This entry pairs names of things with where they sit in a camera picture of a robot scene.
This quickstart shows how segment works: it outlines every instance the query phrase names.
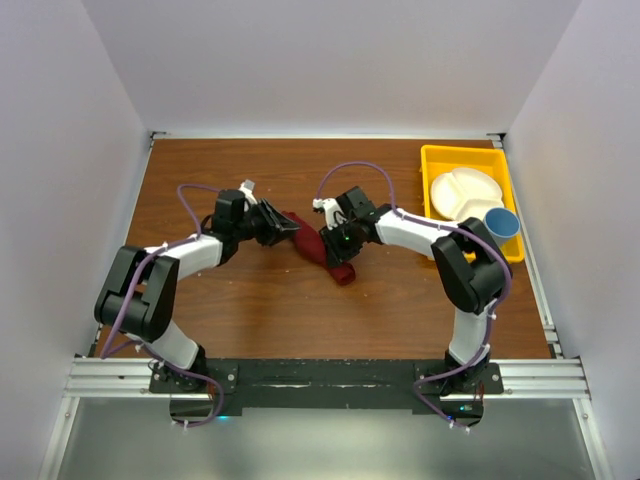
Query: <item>purple cable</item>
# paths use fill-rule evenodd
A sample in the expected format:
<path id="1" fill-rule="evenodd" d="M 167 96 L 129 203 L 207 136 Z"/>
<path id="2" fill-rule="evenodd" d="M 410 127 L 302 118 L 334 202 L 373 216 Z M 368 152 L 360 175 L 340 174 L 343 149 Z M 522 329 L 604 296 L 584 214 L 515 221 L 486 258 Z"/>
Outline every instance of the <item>purple cable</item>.
<path id="1" fill-rule="evenodd" d="M 213 385 L 213 387 L 216 390 L 216 394 L 218 396 L 218 402 L 215 405 L 215 407 L 213 407 L 213 406 L 211 407 L 211 412 L 209 412 L 209 415 L 207 415 L 207 417 L 204 420 L 199 420 L 197 422 L 187 422 L 187 421 L 183 421 L 183 420 L 174 420 L 176 423 L 178 423 L 180 425 L 183 425 L 186 428 L 199 427 L 201 425 L 206 425 L 207 423 L 211 422 L 211 420 L 213 420 L 214 418 L 216 418 L 220 414 L 220 411 L 222 410 L 222 405 L 224 403 L 224 390 L 222 389 L 222 385 L 220 385 L 217 381 L 215 381 L 211 377 L 207 377 L 205 375 L 200 375 L 199 373 L 190 372 L 188 370 L 183 370 L 182 368 L 177 367 L 177 366 L 173 365 L 172 363 L 167 362 L 166 360 L 163 360 L 162 358 L 158 357 L 155 353 L 153 353 L 151 350 L 149 350 L 145 345 L 143 345 L 142 348 L 144 349 L 145 352 L 147 352 L 147 354 L 150 357 L 155 358 L 159 362 L 164 362 L 164 365 L 166 365 L 168 368 L 170 368 L 174 372 L 176 372 L 176 373 L 178 373 L 180 375 L 183 375 L 185 377 L 191 377 L 191 378 L 195 378 L 197 380 L 202 380 L 203 382 L 207 382 L 207 383 Z"/>
<path id="2" fill-rule="evenodd" d="M 331 170 L 329 170 L 329 172 L 327 172 L 327 174 L 324 176 L 324 178 L 322 179 L 322 181 L 320 182 L 320 186 L 318 187 L 318 191 L 316 192 L 316 196 L 315 198 L 322 198 L 322 189 L 324 188 L 324 185 L 327 183 L 327 181 L 329 180 L 329 177 L 331 177 L 331 175 L 333 175 L 336 171 L 340 170 L 341 168 L 344 167 L 351 167 L 351 166 L 363 166 L 363 167 L 369 167 L 369 168 L 373 168 L 374 170 L 377 170 L 378 172 L 380 172 L 384 178 L 387 180 L 387 184 L 389 185 L 389 194 L 391 196 L 391 210 L 393 211 L 393 213 L 397 216 L 399 216 L 402 219 L 405 220 L 409 220 L 410 222 L 413 223 L 417 223 L 418 225 L 423 225 L 425 227 L 431 227 L 431 228 L 437 228 L 439 230 L 445 230 L 448 232 L 455 232 L 455 233 L 459 233 L 461 235 L 464 235 L 465 237 L 467 237 L 469 240 L 477 243 L 478 245 L 480 245 L 489 255 L 491 255 L 500 265 L 500 267 L 502 268 L 502 272 L 504 274 L 504 278 L 505 278 L 505 286 L 502 289 L 502 292 L 500 293 L 500 297 L 493 302 L 490 306 L 489 309 L 487 310 L 487 329 L 485 330 L 485 334 L 484 334 L 484 338 L 482 339 L 482 344 L 480 346 L 480 348 L 478 349 L 478 351 L 475 353 L 475 355 L 473 355 L 473 357 L 471 357 L 471 359 L 465 363 L 464 365 L 460 365 L 459 367 L 454 368 L 453 370 L 449 370 L 447 372 L 443 372 L 443 373 L 439 373 L 437 375 L 431 375 L 429 377 L 423 378 L 421 380 L 416 381 L 413 384 L 413 392 L 416 394 L 416 396 L 425 404 L 427 405 L 432 411 L 434 411 L 438 416 L 440 416 L 441 418 L 443 418 L 444 420 L 446 420 L 447 422 L 450 422 L 451 425 L 454 425 L 456 427 L 460 427 L 460 428 L 466 428 L 465 425 L 462 425 L 459 422 L 456 422 L 455 420 L 449 418 L 447 416 L 446 413 L 444 413 L 440 408 L 438 408 L 436 405 L 434 405 L 432 402 L 430 402 L 427 398 L 425 398 L 422 393 L 420 392 L 420 387 L 426 383 L 429 382 L 435 382 L 437 380 L 442 380 L 445 378 L 449 378 L 453 375 L 457 375 L 460 372 L 465 371 L 467 368 L 471 367 L 483 354 L 484 352 L 484 347 L 489 343 L 489 338 L 491 337 L 491 329 L 492 329 L 492 322 L 494 317 L 494 312 L 496 310 L 496 308 L 498 307 L 498 305 L 500 305 L 502 302 L 504 302 L 504 300 L 507 298 L 507 296 L 509 295 L 509 292 L 511 291 L 511 273 L 509 271 L 509 266 L 507 265 L 507 263 L 502 259 L 502 256 L 496 252 L 493 248 L 491 248 L 491 246 L 489 246 L 489 244 L 487 244 L 484 240 L 482 240 L 481 238 L 479 238 L 477 235 L 474 235 L 470 232 L 467 232 L 466 230 L 463 230 L 461 228 L 457 228 L 457 227 L 453 227 L 450 225 L 440 225 L 437 223 L 433 223 L 430 222 L 429 220 L 422 219 L 422 218 L 416 218 L 416 217 L 411 217 L 411 216 L 404 216 L 400 211 L 398 211 L 398 208 L 396 206 L 396 193 L 395 193 L 395 189 L 393 187 L 393 182 L 391 180 L 391 177 L 389 176 L 389 174 L 380 166 L 376 165 L 375 163 L 371 163 L 371 162 L 347 162 L 347 163 L 343 163 L 340 164 L 334 168 L 332 168 Z"/>
<path id="3" fill-rule="evenodd" d="M 218 193 L 220 191 L 220 189 L 210 187 L 209 185 L 203 185 L 201 183 L 183 183 L 176 190 L 176 193 L 178 194 L 178 198 L 180 199 L 180 201 L 182 202 L 182 205 L 184 206 L 185 210 L 187 211 L 187 213 L 191 217 L 191 220 L 193 220 L 193 223 L 195 223 L 195 225 L 196 225 L 196 232 L 198 233 L 198 238 L 199 238 L 200 235 L 202 235 L 202 228 L 200 227 L 200 222 L 198 221 L 198 216 L 193 211 L 193 208 L 191 208 L 191 205 L 189 205 L 189 202 L 187 202 L 187 200 L 184 198 L 182 190 L 184 190 L 185 188 L 197 188 L 199 190 L 208 190 L 208 191 L 214 192 L 214 193 Z"/>
<path id="4" fill-rule="evenodd" d="M 189 202 L 187 202 L 187 200 L 184 198 L 184 195 L 182 194 L 182 190 L 184 190 L 185 188 L 197 188 L 197 189 L 200 189 L 200 190 L 208 190 L 208 191 L 215 192 L 215 193 L 220 191 L 217 188 L 210 187 L 208 185 L 201 185 L 201 184 L 198 184 L 198 183 L 184 183 L 184 184 L 178 186 L 178 189 L 176 190 L 176 193 L 178 194 L 178 198 L 182 202 L 182 205 L 184 205 L 184 208 L 187 210 L 187 213 L 189 213 L 189 215 L 191 216 L 191 219 L 193 220 L 193 223 L 196 226 L 197 235 L 196 235 L 195 238 L 194 237 L 188 237 L 188 238 L 185 238 L 183 240 L 178 240 L 176 242 L 172 242 L 172 243 L 166 245 L 164 248 L 159 248 L 156 251 L 154 251 L 153 253 L 148 254 L 146 257 L 144 257 L 144 259 L 142 259 L 142 261 L 140 262 L 140 264 L 136 268 L 136 271 L 133 274 L 133 278 L 131 279 L 131 283 L 129 284 L 129 288 L 128 288 L 127 293 L 126 293 L 126 295 L 124 297 L 124 301 L 122 302 L 122 306 L 120 307 L 120 311 L 118 312 L 118 315 L 116 316 L 115 322 L 113 322 L 113 325 L 111 326 L 111 331 L 109 332 L 109 336 L 107 337 L 107 341 L 104 343 L 104 346 L 102 347 L 102 351 L 100 352 L 100 358 L 103 359 L 103 360 L 105 358 L 109 357 L 110 355 L 113 355 L 115 353 L 115 351 L 111 351 L 111 346 L 113 345 L 113 342 L 114 342 L 114 340 L 116 338 L 116 335 L 118 334 L 118 331 L 120 330 L 120 327 L 122 326 L 122 322 L 124 321 L 124 317 L 125 317 L 125 315 L 127 313 L 127 310 L 129 309 L 129 304 L 131 303 L 131 300 L 133 299 L 133 295 L 135 293 L 136 286 L 138 285 L 138 282 L 140 281 L 140 277 L 142 276 L 142 272 L 144 271 L 145 267 L 149 263 L 151 263 L 151 261 L 155 257 L 157 257 L 158 255 L 160 255 L 161 253 L 164 253 L 164 252 L 166 252 L 168 250 L 171 250 L 172 248 L 179 247 L 181 245 L 186 245 L 188 243 L 195 242 L 202 235 L 202 228 L 200 227 L 200 222 L 198 222 L 198 217 L 196 216 L 195 212 L 191 208 L 191 205 L 189 205 Z"/>
<path id="5" fill-rule="evenodd" d="M 186 245 L 188 243 L 195 242 L 202 235 L 202 228 L 200 227 L 200 222 L 198 222 L 198 217 L 196 216 L 195 212 L 191 208 L 191 205 L 189 205 L 189 202 L 187 202 L 187 200 L 184 198 L 184 195 L 182 194 L 182 190 L 185 188 L 197 188 L 200 190 L 208 190 L 215 193 L 220 191 L 217 188 L 213 188 L 208 185 L 196 184 L 196 183 L 185 183 L 178 187 L 176 193 L 178 194 L 178 198 L 182 202 L 182 205 L 184 205 L 184 208 L 187 210 L 187 213 L 189 213 L 189 215 L 191 216 L 193 223 L 196 225 L 197 235 L 195 237 L 188 237 L 183 240 L 172 242 L 168 245 L 165 245 L 164 248 L 158 248 L 157 250 L 148 254 L 146 257 L 142 259 L 142 261 L 140 262 L 140 264 L 136 268 L 136 271 L 133 274 L 133 278 L 131 279 L 131 283 L 129 284 L 129 288 L 127 289 L 127 293 L 124 297 L 124 301 L 122 302 L 122 306 L 120 307 L 120 311 L 118 312 L 118 315 L 116 316 L 116 320 L 113 322 L 113 325 L 111 326 L 111 331 L 109 332 L 107 341 L 105 342 L 104 346 L 102 347 L 102 351 L 100 352 L 100 358 L 103 360 L 130 345 L 142 345 L 144 350 L 147 352 L 147 354 L 149 354 L 151 357 L 155 358 L 158 361 L 163 361 L 160 357 L 158 357 L 156 354 L 154 354 L 148 348 L 146 348 L 142 342 L 138 342 L 136 340 L 126 341 L 121 345 L 118 345 L 117 347 L 115 347 L 113 350 L 111 349 L 111 345 L 113 344 L 113 341 L 115 340 L 115 337 L 118 331 L 120 330 L 120 327 L 122 326 L 122 322 L 124 321 L 124 317 L 127 313 L 127 309 L 129 308 L 129 305 L 131 304 L 131 300 L 133 299 L 136 285 L 138 285 L 138 282 L 140 281 L 140 276 L 142 275 L 142 272 L 144 271 L 145 267 L 160 253 L 164 253 L 168 250 L 171 250 L 172 248 L 179 247 L 181 245 Z M 222 386 L 218 382 L 216 382 L 213 378 L 207 377 L 205 375 L 200 375 L 198 373 L 189 372 L 188 370 L 183 370 L 180 367 L 173 365 L 172 363 L 165 361 L 164 364 L 174 372 L 179 373 L 180 375 L 202 380 L 204 382 L 207 382 L 213 385 L 218 394 L 218 403 L 215 406 L 215 408 L 211 409 L 211 413 L 209 413 L 207 418 L 198 422 L 189 423 L 189 422 L 178 421 L 177 423 L 180 423 L 181 425 L 185 425 L 187 428 L 197 427 L 197 426 L 205 425 L 209 423 L 211 420 L 213 420 L 215 417 L 218 416 L 218 414 L 220 413 L 220 410 L 222 409 L 222 405 L 224 403 L 224 390 L 222 389 Z"/>

